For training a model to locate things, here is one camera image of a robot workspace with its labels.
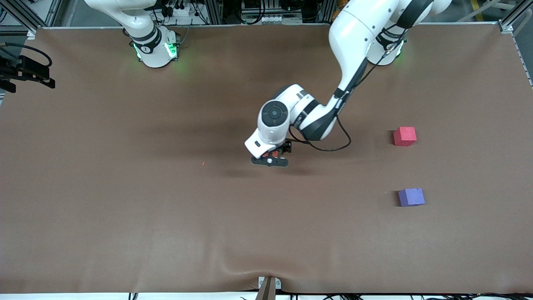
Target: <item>blue cube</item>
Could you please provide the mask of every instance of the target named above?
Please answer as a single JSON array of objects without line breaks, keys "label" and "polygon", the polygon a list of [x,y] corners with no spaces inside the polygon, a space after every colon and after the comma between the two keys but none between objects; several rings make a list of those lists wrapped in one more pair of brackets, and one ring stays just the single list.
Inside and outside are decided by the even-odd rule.
[{"label": "blue cube", "polygon": [[406,188],[398,194],[400,195],[400,204],[403,207],[418,206],[426,203],[421,188]]}]

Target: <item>red cube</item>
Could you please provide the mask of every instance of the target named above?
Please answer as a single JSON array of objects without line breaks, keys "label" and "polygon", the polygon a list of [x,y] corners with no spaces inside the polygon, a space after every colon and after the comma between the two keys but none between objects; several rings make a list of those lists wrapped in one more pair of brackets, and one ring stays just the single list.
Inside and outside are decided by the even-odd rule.
[{"label": "red cube", "polygon": [[411,146],[414,142],[416,142],[414,127],[399,127],[394,132],[395,146]]}]

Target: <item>brown tabletop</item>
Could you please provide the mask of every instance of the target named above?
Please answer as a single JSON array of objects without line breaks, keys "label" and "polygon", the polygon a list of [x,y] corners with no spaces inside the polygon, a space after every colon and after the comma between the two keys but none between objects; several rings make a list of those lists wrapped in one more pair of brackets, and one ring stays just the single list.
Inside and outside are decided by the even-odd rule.
[{"label": "brown tabletop", "polygon": [[496,25],[415,27],[343,111],[351,147],[250,164],[281,86],[335,90],[328,29],[194,28],[162,69],[120,30],[39,30],[57,88],[0,108],[0,291],[533,292],[533,91]]}]

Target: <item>white robotic arm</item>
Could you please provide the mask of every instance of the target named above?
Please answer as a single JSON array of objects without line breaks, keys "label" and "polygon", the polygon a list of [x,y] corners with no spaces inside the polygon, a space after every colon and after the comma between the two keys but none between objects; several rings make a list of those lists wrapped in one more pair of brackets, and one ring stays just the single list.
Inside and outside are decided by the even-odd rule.
[{"label": "white robotic arm", "polygon": [[85,0],[88,6],[112,17],[126,29],[137,56],[148,67],[160,68],[177,58],[176,32],[156,26],[145,8],[156,0]]},{"label": "white robotic arm", "polygon": [[[245,141],[246,148],[253,155],[252,163],[286,166],[288,161],[281,154],[290,152],[290,141],[286,140],[290,126],[296,128],[306,142],[324,139],[331,132],[348,97],[361,82],[368,60],[377,65],[399,50],[406,29],[420,22],[433,9],[433,1],[350,0],[329,30],[329,44],[342,71],[335,93],[326,105],[318,103],[297,84],[276,93],[261,108],[257,129]],[[451,2],[435,1],[440,3],[439,10],[444,10]],[[380,44],[378,38],[395,32],[396,27],[401,28],[401,33],[391,34],[394,38],[388,40],[387,46],[383,45],[385,42]],[[372,57],[368,56],[371,49],[375,49]]]}]

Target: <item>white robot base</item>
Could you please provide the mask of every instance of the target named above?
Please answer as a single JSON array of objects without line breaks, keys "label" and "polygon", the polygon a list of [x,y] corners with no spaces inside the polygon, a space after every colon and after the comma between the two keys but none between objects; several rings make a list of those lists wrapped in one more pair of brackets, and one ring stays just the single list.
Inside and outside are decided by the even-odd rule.
[{"label": "white robot base", "polygon": [[142,61],[150,68],[162,68],[171,61],[177,61],[180,50],[181,36],[164,26],[157,26],[161,31],[161,42],[150,54],[143,53],[134,44],[139,61]]}]

